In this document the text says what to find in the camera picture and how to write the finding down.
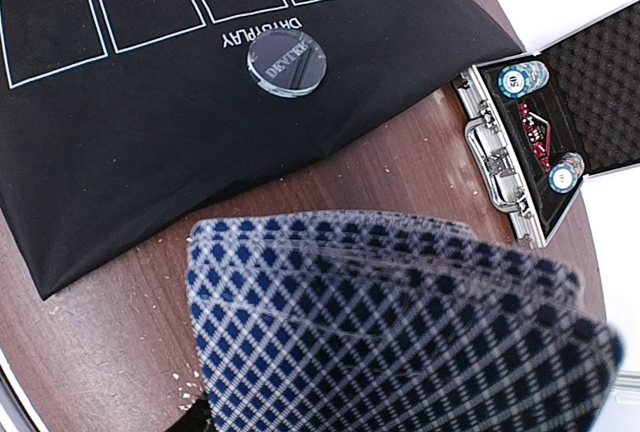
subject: white background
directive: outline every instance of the white background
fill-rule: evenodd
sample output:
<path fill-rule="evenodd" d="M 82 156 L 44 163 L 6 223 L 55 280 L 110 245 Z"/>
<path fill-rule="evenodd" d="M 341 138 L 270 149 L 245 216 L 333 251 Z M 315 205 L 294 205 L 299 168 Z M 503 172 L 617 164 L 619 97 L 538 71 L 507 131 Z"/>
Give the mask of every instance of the white background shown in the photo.
<path fill-rule="evenodd" d="M 498 1 L 527 50 L 534 52 L 635 0 Z M 640 168 L 590 178 L 583 196 L 607 317 L 627 346 L 623 368 L 640 372 Z M 618 395 L 610 399 L 594 430 L 640 430 L 640 397 Z"/>

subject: silver handle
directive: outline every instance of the silver handle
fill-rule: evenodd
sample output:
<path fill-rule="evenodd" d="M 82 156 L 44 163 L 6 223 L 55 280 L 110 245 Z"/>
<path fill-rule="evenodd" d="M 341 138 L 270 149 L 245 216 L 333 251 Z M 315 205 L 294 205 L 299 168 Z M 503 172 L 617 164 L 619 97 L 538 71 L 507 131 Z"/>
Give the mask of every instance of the silver handle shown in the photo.
<path fill-rule="evenodd" d="M 483 126 L 486 126 L 486 122 L 482 116 L 470 120 L 464 128 L 464 137 L 467 140 L 467 144 L 469 144 L 473 158 L 476 160 L 476 163 L 480 168 L 480 175 L 482 175 L 484 183 L 487 186 L 487 190 L 489 191 L 491 203 L 496 209 L 500 212 L 504 212 L 505 214 L 520 212 L 520 207 L 517 202 L 506 202 L 502 197 L 500 197 L 498 182 L 495 176 L 491 174 L 487 168 L 486 161 L 489 160 L 489 157 L 487 157 L 487 154 L 484 152 L 482 145 L 480 145 L 480 142 L 478 142 L 475 135 L 476 129 Z"/>

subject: foam padding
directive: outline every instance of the foam padding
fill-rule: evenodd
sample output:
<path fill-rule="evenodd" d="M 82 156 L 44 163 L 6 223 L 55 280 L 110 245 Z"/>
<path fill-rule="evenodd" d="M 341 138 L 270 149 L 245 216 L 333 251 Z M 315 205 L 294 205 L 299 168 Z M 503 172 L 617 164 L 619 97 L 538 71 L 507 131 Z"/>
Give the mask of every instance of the foam padding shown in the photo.
<path fill-rule="evenodd" d="M 591 174 L 640 162 L 640 2 L 544 52 Z"/>

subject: wooden table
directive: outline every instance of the wooden table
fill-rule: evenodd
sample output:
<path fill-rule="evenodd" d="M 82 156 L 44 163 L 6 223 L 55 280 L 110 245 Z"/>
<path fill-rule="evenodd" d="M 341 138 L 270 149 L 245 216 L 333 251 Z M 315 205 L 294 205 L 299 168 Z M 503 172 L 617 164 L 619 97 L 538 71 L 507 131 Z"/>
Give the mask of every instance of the wooden table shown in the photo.
<path fill-rule="evenodd" d="M 507 29 L 495 0 L 476 0 Z M 512 242 L 463 140 L 450 86 L 332 158 L 188 217 L 42 302 L 0 221 L 0 347 L 52 431 L 162 431 L 202 390 L 185 294 L 186 239 L 203 218 L 362 208 L 463 221 Z M 542 255 L 582 272 L 604 317 L 582 200 Z"/>

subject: black playmat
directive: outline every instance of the black playmat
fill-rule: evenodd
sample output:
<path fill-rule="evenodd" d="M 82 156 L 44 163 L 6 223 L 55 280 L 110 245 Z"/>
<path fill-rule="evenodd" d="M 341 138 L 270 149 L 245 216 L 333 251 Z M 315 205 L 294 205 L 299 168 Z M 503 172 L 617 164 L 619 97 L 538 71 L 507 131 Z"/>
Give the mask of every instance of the black playmat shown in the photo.
<path fill-rule="evenodd" d="M 473 0 L 0 0 L 0 19 L 0 201 L 42 297 L 519 52 Z M 248 74 L 274 27 L 326 52 L 310 96 Z"/>

